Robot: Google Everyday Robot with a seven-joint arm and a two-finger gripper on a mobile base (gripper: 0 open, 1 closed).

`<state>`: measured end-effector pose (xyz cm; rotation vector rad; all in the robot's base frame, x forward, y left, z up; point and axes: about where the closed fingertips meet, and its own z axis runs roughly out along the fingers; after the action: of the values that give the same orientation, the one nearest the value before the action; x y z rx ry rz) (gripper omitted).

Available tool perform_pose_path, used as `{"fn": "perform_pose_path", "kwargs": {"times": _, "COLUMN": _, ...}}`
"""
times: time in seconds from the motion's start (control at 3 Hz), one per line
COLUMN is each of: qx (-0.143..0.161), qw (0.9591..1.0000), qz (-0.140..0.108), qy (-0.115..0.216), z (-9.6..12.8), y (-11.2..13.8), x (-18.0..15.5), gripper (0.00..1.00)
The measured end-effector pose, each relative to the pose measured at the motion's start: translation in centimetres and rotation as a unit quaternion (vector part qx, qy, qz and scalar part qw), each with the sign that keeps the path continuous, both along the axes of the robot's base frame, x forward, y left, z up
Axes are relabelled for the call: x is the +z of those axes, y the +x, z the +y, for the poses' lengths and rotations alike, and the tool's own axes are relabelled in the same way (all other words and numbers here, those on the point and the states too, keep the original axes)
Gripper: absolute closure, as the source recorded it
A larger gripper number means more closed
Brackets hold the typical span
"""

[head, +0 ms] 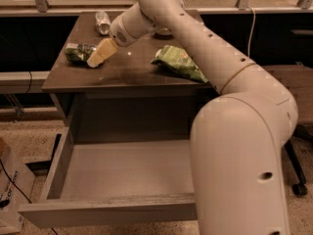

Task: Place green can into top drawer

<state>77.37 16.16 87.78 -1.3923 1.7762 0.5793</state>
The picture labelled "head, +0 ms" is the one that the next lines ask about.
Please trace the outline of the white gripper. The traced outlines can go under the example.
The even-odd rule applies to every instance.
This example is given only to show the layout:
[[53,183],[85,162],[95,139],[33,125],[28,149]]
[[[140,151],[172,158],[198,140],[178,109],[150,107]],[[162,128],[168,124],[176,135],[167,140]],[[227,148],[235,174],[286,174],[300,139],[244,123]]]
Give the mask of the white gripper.
[[109,57],[117,52],[117,45],[120,47],[128,47],[132,45],[136,39],[126,30],[122,16],[115,18],[109,30],[110,38],[104,38],[97,45],[96,50],[92,52],[87,60],[90,68],[95,68]]

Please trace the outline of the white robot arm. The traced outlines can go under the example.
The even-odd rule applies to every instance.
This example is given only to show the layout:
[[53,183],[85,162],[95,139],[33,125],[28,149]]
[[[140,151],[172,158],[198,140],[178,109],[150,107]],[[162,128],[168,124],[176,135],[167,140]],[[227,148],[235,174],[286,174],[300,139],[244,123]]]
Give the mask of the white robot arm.
[[216,90],[194,119],[191,168],[201,235],[290,235],[281,152],[298,119],[289,90],[189,16],[182,0],[138,0],[88,59],[168,28]]

